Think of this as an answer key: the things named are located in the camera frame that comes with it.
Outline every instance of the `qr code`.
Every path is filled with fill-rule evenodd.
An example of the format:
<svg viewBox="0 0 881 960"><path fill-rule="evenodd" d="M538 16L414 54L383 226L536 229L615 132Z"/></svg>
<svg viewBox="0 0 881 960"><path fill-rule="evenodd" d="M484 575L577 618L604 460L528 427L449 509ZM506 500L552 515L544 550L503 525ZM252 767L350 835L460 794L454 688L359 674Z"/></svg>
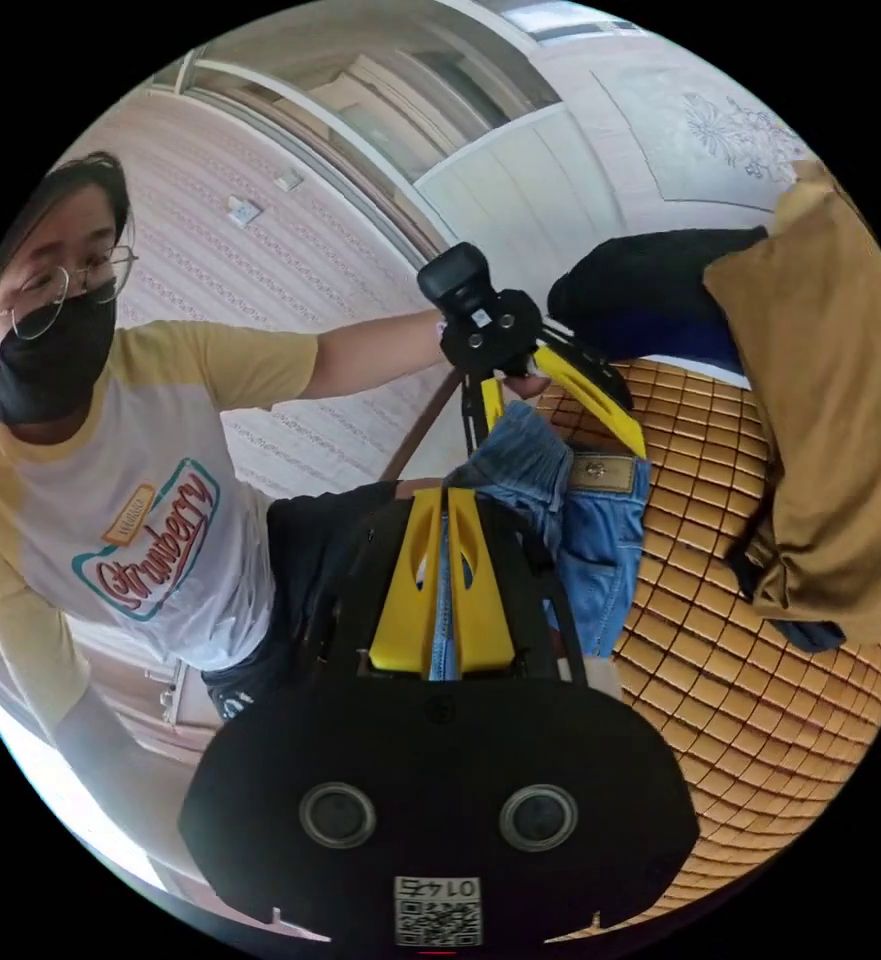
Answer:
<svg viewBox="0 0 881 960"><path fill-rule="evenodd" d="M397 903L397 944L404 947L476 947L480 945L480 904Z"/></svg>
<svg viewBox="0 0 881 960"><path fill-rule="evenodd" d="M477 878L397 877L396 941L401 947L477 947L483 910Z"/></svg>

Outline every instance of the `camera lens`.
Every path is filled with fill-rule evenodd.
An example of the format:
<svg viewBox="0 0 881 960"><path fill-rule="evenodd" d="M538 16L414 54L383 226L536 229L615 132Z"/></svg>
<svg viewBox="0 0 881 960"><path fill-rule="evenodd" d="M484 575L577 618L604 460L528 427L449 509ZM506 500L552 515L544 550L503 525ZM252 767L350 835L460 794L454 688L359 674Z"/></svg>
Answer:
<svg viewBox="0 0 881 960"><path fill-rule="evenodd" d="M347 783L314 787L300 803L300 824L324 847L348 850L369 839L377 825L370 798Z"/></svg>
<svg viewBox="0 0 881 960"><path fill-rule="evenodd" d="M577 805L560 787L536 784L514 793L500 812L503 839L526 853L560 846L577 826Z"/></svg>

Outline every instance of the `dark hair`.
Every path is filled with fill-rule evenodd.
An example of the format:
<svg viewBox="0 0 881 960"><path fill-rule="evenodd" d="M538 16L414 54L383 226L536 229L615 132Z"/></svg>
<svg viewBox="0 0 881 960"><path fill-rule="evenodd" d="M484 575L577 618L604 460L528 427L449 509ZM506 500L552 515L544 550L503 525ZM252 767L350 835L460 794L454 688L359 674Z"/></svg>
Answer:
<svg viewBox="0 0 881 960"><path fill-rule="evenodd" d="M116 238L120 239L130 216L130 196L123 165L104 150L69 160L51 170L30 196L0 244L0 276L14 254L50 209L84 187L100 187L113 210Z"/></svg>

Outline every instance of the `black face mask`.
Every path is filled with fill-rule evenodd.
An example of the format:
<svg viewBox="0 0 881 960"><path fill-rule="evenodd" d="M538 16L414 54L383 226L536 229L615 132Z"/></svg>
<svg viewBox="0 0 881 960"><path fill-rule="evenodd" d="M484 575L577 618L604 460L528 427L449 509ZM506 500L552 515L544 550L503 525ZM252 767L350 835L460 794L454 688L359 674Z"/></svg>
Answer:
<svg viewBox="0 0 881 960"><path fill-rule="evenodd" d="M117 302L101 302L104 287L65 300L56 322L34 340L11 330L0 343L0 422L50 423L70 416L93 397L117 325ZM56 306L41 307L19 322L21 331L43 329Z"/></svg>

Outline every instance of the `woman's hand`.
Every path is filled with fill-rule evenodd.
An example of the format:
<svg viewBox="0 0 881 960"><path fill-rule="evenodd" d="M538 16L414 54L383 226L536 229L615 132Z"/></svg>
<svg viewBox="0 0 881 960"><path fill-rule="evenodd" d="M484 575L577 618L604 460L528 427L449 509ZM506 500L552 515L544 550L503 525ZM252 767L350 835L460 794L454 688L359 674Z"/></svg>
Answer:
<svg viewBox="0 0 881 960"><path fill-rule="evenodd" d="M521 400L539 397L550 386L549 377L507 377L504 386L509 387Z"/></svg>

